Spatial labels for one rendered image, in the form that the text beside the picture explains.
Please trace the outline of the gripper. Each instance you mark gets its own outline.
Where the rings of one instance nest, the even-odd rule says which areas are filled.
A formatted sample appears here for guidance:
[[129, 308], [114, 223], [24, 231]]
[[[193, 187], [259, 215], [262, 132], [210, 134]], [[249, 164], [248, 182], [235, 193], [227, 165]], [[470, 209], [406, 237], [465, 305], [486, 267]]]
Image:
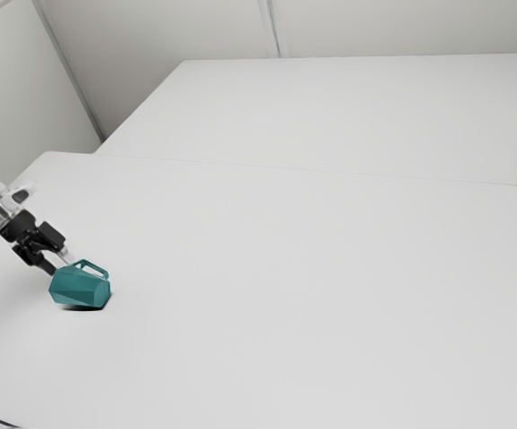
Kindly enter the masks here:
[[28, 210], [21, 210], [1, 229], [0, 236], [13, 245], [13, 252], [28, 266], [36, 266], [53, 276], [55, 266], [49, 262], [43, 251], [58, 256], [66, 265], [72, 262], [72, 255], [66, 247], [66, 238], [48, 222], [36, 226], [36, 217]]

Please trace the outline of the teal faceted mug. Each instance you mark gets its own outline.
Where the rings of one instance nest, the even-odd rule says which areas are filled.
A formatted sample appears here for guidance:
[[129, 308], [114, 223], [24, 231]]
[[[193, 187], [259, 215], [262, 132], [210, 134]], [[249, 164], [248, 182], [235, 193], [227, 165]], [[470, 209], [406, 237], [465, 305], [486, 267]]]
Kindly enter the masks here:
[[102, 308], [111, 296], [109, 273], [81, 259], [57, 269], [48, 292], [56, 304]]

